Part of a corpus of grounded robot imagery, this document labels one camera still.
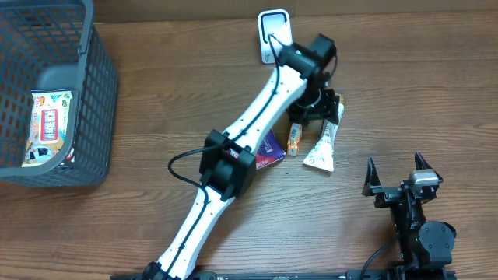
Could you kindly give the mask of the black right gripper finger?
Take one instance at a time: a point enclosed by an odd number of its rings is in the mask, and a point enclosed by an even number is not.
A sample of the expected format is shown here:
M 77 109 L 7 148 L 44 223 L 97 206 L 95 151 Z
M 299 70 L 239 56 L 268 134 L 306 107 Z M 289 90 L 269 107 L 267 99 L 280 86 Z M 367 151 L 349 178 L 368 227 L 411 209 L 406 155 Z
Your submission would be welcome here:
M 374 194 L 374 189 L 381 187 L 381 182 L 374 165 L 373 158 L 368 159 L 366 178 L 363 185 L 362 194 Z
M 430 164 L 423 158 L 420 152 L 417 152 L 414 155 L 414 160 L 415 160 L 415 165 L 416 165 L 416 170 L 432 170 L 435 175 L 437 176 L 438 182 L 442 183 L 443 182 L 443 177 L 439 175 L 439 173 L 433 169 Z

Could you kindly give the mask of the small orange candy pack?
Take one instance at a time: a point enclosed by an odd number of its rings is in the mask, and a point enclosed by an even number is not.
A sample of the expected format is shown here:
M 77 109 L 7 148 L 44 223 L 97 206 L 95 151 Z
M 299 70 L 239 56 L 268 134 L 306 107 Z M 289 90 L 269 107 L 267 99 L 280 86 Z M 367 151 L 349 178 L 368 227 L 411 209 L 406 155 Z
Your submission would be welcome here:
M 289 156 L 298 156 L 300 151 L 300 143 L 303 134 L 301 124 L 292 123 L 289 130 L 289 137 L 287 141 L 287 154 Z

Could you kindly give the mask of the red purple snack packet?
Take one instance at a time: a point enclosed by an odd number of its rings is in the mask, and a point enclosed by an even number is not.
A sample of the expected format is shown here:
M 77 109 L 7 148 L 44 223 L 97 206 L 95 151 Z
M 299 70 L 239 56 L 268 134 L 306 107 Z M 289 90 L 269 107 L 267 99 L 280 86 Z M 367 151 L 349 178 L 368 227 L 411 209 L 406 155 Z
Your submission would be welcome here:
M 282 161 L 286 152 L 280 147 L 271 129 L 261 142 L 256 154 L 256 169 L 262 169 Z

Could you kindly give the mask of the white orange snack bag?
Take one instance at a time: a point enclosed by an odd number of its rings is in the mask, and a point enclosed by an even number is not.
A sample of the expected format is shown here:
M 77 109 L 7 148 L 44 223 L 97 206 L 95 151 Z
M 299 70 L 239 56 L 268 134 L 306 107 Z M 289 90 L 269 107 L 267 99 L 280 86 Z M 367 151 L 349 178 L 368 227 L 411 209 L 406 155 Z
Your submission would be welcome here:
M 39 166 L 56 156 L 65 143 L 71 89 L 31 91 L 33 108 L 22 167 Z

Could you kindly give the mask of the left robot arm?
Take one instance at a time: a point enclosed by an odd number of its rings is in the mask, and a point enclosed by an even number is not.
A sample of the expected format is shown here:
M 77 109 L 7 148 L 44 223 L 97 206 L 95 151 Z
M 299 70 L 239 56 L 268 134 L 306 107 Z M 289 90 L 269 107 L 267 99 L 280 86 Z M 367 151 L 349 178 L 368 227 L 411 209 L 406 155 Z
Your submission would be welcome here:
M 260 144 L 282 114 L 292 122 L 338 123 L 339 98 L 328 88 L 337 61 L 335 42 L 323 34 L 308 47 L 297 43 L 272 52 L 275 68 L 251 105 L 224 131 L 211 131 L 202 148 L 195 201 L 166 251 L 147 265 L 144 279 L 186 279 L 222 213 L 254 180 Z

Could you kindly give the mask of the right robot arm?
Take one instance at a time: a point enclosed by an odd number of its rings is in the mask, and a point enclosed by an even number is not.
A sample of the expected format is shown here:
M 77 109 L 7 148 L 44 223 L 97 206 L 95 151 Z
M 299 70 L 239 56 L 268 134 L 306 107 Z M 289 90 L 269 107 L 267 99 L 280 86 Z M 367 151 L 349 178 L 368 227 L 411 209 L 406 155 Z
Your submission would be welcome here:
M 429 221 L 423 205 L 437 197 L 444 182 L 422 157 L 414 155 L 416 169 L 397 187 L 382 187 L 372 158 L 368 159 L 362 195 L 375 197 L 375 208 L 389 208 L 396 237 L 376 251 L 378 256 L 398 243 L 402 260 L 388 265 L 384 279 L 449 279 L 445 267 L 452 262 L 456 229 L 447 222 Z

